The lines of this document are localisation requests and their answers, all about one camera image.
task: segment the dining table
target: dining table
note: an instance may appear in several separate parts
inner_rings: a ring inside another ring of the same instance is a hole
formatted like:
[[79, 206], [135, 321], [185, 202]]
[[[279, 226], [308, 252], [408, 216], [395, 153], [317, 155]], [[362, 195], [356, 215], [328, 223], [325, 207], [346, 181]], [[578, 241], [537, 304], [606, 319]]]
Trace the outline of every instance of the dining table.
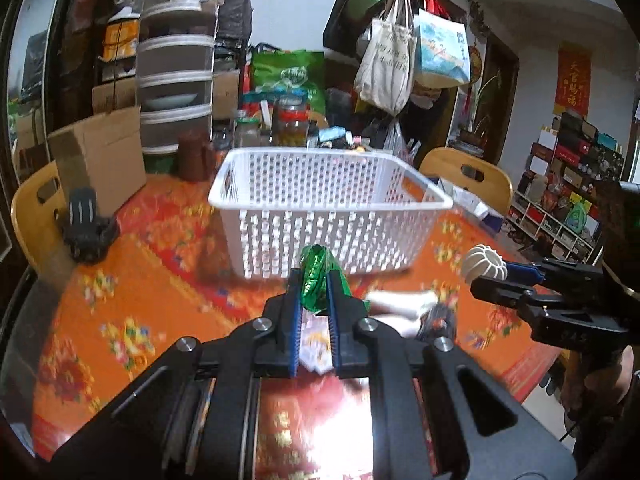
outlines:
[[[283, 293], [283, 281], [234, 274], [209, 189], [208, 182], [148, 175], [117, 212], [120, 235], [106, 258], [71, 272], [37, 366], [30, 435], [40, 457], [50, 460], [182, 336], [227, 336]], [[435, 291], [455, 316], [457, 345], [522, 402], [559, 350], [532, 341], [515, 310], [471, 295], [460, 267], [477, 244], [514, 256], [461, 210], [443, 211], [409, 269], [348, 276], [351, 293]], [[366, 384], [302, 370], [293, 380], [263, 379], [260, 387], [258, 480], [371, 478]]]

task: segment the white tote bag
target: white tote bag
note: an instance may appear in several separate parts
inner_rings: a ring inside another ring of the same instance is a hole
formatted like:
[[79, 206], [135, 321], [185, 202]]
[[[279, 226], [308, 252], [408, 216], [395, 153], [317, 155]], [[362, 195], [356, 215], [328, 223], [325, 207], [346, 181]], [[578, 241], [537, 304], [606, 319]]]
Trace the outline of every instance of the white tote bag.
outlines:
[[414, 86], [415, 44], [410, 0], [395, 0], [384, 20], [371, 22], [371, 41], [353, 84], [363, 101], [394, 117], [402, 111]]

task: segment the chair handle hole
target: chair handle hole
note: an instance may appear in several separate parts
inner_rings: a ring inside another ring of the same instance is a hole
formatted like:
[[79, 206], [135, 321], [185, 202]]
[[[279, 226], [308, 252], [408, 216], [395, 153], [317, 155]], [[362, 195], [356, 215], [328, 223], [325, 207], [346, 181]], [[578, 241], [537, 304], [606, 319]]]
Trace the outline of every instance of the chair handle hole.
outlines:
[[54, 196], [59, 189], [60, 181], [57, 178], [47, 180], [36, 192], [38, 203], [40, 205], [47, 203], [47, 201]]
[[484, 173], [473, 166], [463, 164], [460, 167], [460, 171], [467, 178], [475, 180], [476, 182], [484, 182]]

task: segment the white plastic basket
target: white plastic basket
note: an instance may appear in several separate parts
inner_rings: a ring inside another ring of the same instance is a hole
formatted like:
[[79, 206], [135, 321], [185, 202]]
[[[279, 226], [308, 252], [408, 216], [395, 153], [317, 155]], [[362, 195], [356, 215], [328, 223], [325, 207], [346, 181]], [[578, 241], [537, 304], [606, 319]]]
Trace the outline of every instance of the white plastic basket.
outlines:
[[347, 274], [404, 269], [452, 207], [393, 155], [304, 148], [232, 150], [209, 203], [222, 215], [234, 272], [264, 279], [286, 278], [309, 244], [329, 247]]

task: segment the person's hand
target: person's hand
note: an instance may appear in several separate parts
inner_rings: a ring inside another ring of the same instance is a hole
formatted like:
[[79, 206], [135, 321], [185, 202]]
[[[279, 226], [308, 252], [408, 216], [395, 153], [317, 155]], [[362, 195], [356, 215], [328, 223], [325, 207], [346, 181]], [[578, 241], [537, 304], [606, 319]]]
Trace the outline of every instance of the person's hand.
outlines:
[[618, 403], [631, 387], [634, 372], [634, 352], [628, 346], [616, 365], [597, 370], [586, 377], [580, 376], [580, 354], [571, 352], [564, 371], [560, 402], [565, 410], [580, 410], [585, 390], [594, 393], [596, 402], [607, 412], [616, 413]]

